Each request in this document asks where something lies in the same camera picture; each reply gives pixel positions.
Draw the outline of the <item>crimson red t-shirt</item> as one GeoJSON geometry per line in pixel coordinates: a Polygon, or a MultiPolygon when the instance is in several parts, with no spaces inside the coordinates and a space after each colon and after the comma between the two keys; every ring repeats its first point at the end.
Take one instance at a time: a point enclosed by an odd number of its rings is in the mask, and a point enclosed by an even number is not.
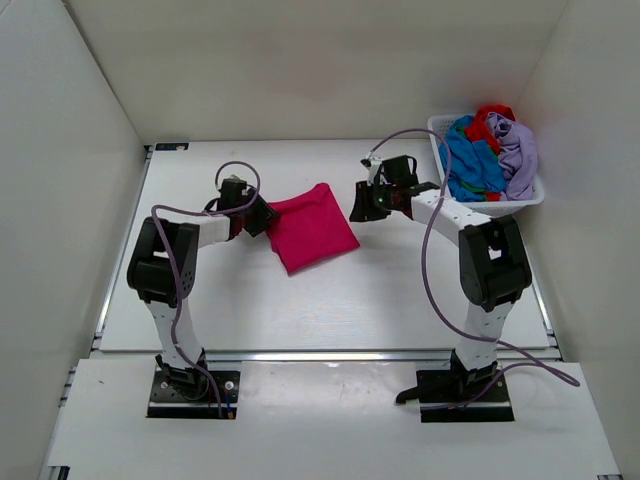
{"type": "Polygon", "coordinates": [[[288,275],[360,247],[327,183],[269,206],[279,219],[267,236],[288,275]]]}

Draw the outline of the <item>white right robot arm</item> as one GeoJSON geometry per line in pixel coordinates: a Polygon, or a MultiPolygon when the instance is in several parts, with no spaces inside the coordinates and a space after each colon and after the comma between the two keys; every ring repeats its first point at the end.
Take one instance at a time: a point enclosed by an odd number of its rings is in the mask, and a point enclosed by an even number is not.
{"type": "Polygon", "coordinates": [[[484,388],[484,377],[497,369],[497,346],[506,318],[532,282],[519,227],[511,215],[492,218],[420,182],[417,160],[402,155],[387,160],[365,158],[367,178],[355,186],[351,222],[364,223],[400,212],[436,231],[458,248],[460,286],[469,302],[459,344],[452,353],[449,391],[471,400],[484,388]]]}

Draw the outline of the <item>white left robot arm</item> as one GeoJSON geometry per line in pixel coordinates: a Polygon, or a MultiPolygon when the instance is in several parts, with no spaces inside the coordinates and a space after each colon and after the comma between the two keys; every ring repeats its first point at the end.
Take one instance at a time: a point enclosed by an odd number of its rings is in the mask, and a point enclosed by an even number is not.
{"type": "Polygon", "coordinates": [[[188,398],[208,389],[205,353],[196,339],[187,298],[195,284],[199,250],[252,237],[276,225],[280,214],[246,181],[227,178],[200,212],[154,206],[140,228],[127,284],[151,313],[161,342],[159,368],[188,398]]]}

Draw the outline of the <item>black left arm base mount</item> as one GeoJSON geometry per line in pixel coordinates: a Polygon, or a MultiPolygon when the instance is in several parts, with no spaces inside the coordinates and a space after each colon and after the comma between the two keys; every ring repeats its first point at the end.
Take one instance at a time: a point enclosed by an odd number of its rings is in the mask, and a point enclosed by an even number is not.
{"type": "Polygon", "coordinates": [[[241,386],[238,370],[210,370],[209,378],[192,368],[175,369],[155,357],[156,370],[146,416],[152,419],[235,420],[241,386]]]}

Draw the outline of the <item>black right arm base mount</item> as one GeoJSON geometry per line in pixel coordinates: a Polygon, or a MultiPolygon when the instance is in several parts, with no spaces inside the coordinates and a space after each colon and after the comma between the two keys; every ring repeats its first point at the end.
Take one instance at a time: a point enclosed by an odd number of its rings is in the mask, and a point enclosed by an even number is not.
{"type": "Polygon", "coordinates": [[[417,401],[422,423],[505,423],[515,414],[497,360],[466,370],[455,352],[446,368],[416,371],[416,385],[396,395],[396,405],[417,401]]]}

